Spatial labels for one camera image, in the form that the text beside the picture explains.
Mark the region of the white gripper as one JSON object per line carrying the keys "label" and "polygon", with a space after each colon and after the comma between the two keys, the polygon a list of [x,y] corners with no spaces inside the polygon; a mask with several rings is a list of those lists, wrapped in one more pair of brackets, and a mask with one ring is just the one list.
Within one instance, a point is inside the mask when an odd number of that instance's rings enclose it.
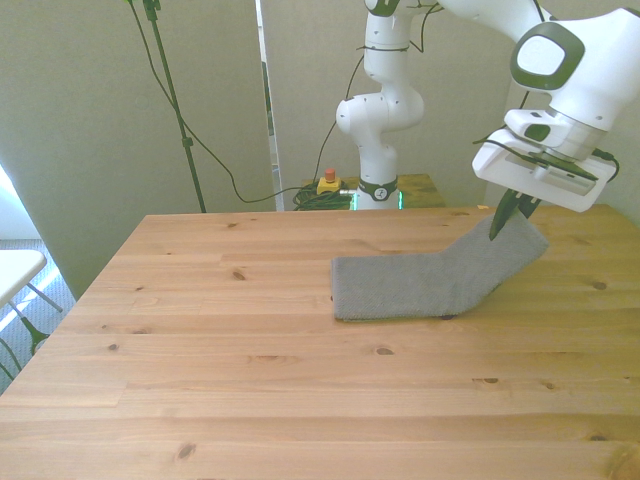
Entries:
{"label": "white gripper", "polygon": [[491,222],[490,240],[517,208],[529,218],[539,199],[576,212],[588,210],[616,173],[611,161],[596,156],[564,161],[507,129],[493,132],[482,142],[472,168],[477,177],[508,188]]}

